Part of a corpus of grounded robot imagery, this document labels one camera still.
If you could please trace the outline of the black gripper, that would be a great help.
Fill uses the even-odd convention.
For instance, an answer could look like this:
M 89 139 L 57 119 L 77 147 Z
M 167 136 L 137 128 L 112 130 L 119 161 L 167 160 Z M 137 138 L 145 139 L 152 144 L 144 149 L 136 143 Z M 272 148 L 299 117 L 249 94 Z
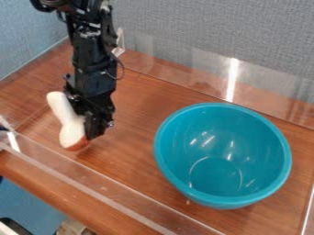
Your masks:
M 72 65 L 73 74 L 64 76 L 65 93 L 74 112 L 84 116 L 85 137 L 92 140 L 113 126 L 112 93 L 117 82 L 117 62 L 113 59 L 94 64 L 72 61 Z

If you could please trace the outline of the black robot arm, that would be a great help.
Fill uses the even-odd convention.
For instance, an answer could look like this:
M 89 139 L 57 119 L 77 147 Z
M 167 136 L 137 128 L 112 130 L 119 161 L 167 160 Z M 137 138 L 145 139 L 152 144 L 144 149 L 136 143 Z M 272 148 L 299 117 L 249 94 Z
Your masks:
M 66 74 L 64 92 L 70 107 L 84 117 L 84 133 L 92 140 L 113 124 L 111 94 L 116 88 L 119 59 L 111 52 L 116 47 L 111 0 L 29 0 L 33 8 L 56 12 L 66 24 L 73 49 L 73 74 Z

